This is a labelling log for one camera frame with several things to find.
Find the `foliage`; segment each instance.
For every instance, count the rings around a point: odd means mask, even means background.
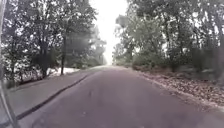
[[[219,0],[129,0],[119,16],[116,34],[123,51],[119,56],[135,66],[183,65],[197,72],[215,70],[220,76],[224,61],[224,3]]]
[[[88,1],[8,0],[1,46],[6,78],[14,86],[28,74],[45,78],[49,68],[61,66],[63,74],[64,66],[84,65],[94,51],[95,15]]]

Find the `bright sky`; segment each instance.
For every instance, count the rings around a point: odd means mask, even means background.
[[[107,42],[104,56],[108,64],[112,64],[114,46],[120,42],[115,37],[116,18],[124,15],[127,9],[126,0],[90,0],[90,4],[97,12],[96,25],[99,27],[100,37]]]

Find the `vegetation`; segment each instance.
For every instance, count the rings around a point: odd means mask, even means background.
[[[64,67],[102,64],[106,42],[96,33],[95,15],[86,0],[8,0],[1,47],[10,86],[27,76],[46,78],[49,68],[60,66],[63,75]]]
[[[129,0],[125,16],[117,18],[121,39],[115,64],[134,68],[186,66],[220,78],[224,67],[222,0]]]

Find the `asphalt road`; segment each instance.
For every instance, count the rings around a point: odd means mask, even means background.
[[[224,128],[201,112],[121,68],[95,73],[48,106],[32,128]]]

